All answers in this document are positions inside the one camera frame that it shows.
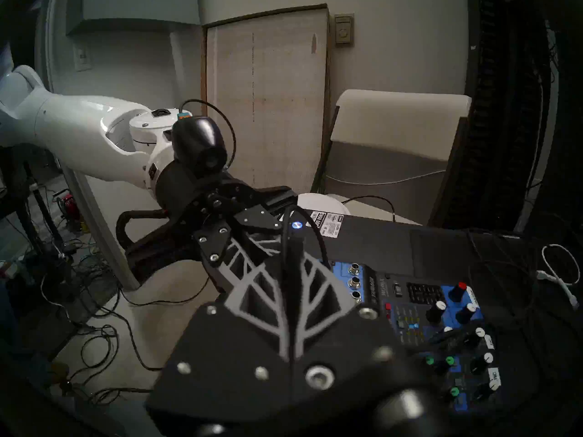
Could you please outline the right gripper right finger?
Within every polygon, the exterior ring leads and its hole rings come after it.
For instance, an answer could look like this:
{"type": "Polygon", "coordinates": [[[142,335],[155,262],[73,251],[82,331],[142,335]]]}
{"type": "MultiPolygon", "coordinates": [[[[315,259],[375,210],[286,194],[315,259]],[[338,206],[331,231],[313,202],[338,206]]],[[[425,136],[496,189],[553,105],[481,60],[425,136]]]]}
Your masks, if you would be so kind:
{"type": "Polygon", "coordinates": [[[331,269],[290,246],[290,402],[378,403],[431,391],[427,371],[381,318],[356,304],[331,269]]]}

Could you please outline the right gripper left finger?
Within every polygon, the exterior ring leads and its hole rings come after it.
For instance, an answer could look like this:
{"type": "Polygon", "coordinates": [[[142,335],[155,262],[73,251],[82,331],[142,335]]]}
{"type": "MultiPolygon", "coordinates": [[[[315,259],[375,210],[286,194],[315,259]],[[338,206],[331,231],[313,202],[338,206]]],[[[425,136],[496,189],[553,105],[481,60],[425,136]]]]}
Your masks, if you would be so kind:
{"type": "Polygon", "coordinates": [[[155,424],[255,424],[290,402],[290,247],[194,313],[146,401],[155,424]]]}

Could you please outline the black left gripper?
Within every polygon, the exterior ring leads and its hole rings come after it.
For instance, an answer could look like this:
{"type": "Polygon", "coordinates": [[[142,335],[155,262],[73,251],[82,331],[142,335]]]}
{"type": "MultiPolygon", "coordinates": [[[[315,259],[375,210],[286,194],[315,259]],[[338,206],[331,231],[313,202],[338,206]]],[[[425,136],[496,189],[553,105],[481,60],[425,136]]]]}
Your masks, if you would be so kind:
{"type": "Polygon", "coordinates": [[[298,201],[290,187],[254,189],[227,172],[197,179],[178,161],[156,174],[161,209],[124,212],[124,228],[131,220],[168,219],[135,242],[124,231],[137,282],[173,263],[199,261],[223,303],[247,274],[280,254],[284,227],[276,216],[298,201]]]}

